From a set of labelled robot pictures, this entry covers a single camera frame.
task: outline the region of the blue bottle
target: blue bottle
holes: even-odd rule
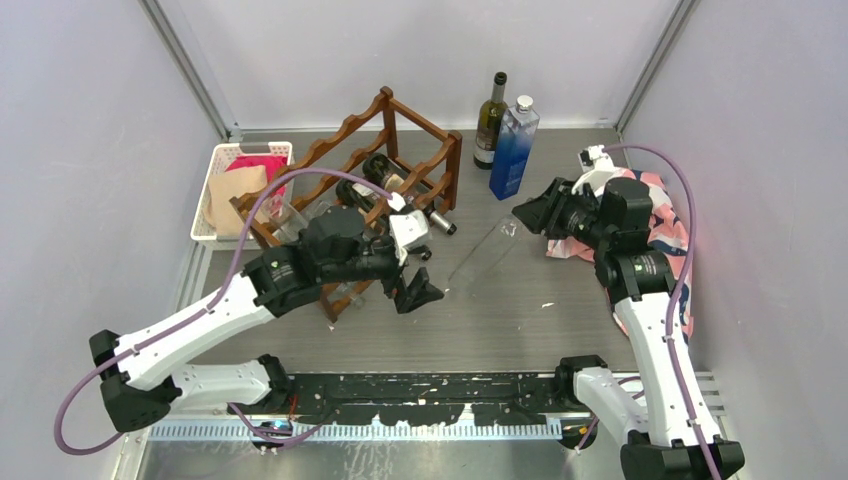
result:
[[[489,189],[498,200],[518,193],[538,126],[539,115],[533,111],[533,99],[527,95],[518,97],[516,104],[504,113],[489,177]]]

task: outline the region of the beige cloth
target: beige cloth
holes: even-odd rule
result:
[[[263,165],[211,175],[207,182],[209,203],[203,209],[203,217],[215,228],[215,234],[219,237],[238,236],[244,222],[230,204],[230,199],[245,193],[258,192],[267,185],[268,177]],[[263,223],[268,221],[267,215],[261,211],[257,214],[257,219]]]

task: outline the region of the bottle label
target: bottle label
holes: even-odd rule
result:
[[[480,125],[474,145],[474,158],[483,163],[492,163],[495,159],[495,147],[498,144],[500,121],[490,121],[489,125]]]
[[[353,184],[353,189],[356,190],[356,193],[362,195],[365,198],[369,198],[374,195],[374,190],[366,187],[365,185],[360,185],[358,183]]]
[[[400,189],[400,186],[401,186],[401,185],[403,185],[403,182],[404,182],[404,180],[403,180],[403,178],[402,178],[400,175],[398,175],[398,174],[396,174],[396,173],[393,173],[393,174],[392,174],[392,175],[388,178],[388,180],[386,180],[386,185],[385,185],[385,187],[384,187],[384,188],[385,188],[386,190],[389,190],[389,191],[391,191],[391,192],[394,192],[394,191],[397,191],[397,190],[399,190],[399,189]]]

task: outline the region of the white wall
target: white wall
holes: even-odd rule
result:
[[[0,92],[0,478],[106,478],[53,415],[90,335],[167,313],[215,133],[136,2],[8,3]],[[114,432],[96,385],[66,431]]]
[[[615,123],[677,0],[164,3],[242,128],[337,128],[382,85],[474,128],[498,70],[545,127]]]
[[[848,470],[846,18],[827,0],[701,2],[625,132],[695,189],[694,347],[755,479]]]

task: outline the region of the bottle cap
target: bottle cap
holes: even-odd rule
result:
[[[533,97],[530,95],[520,95],[516,103],[518,104],[519,111],[526,112],[533,106]]]

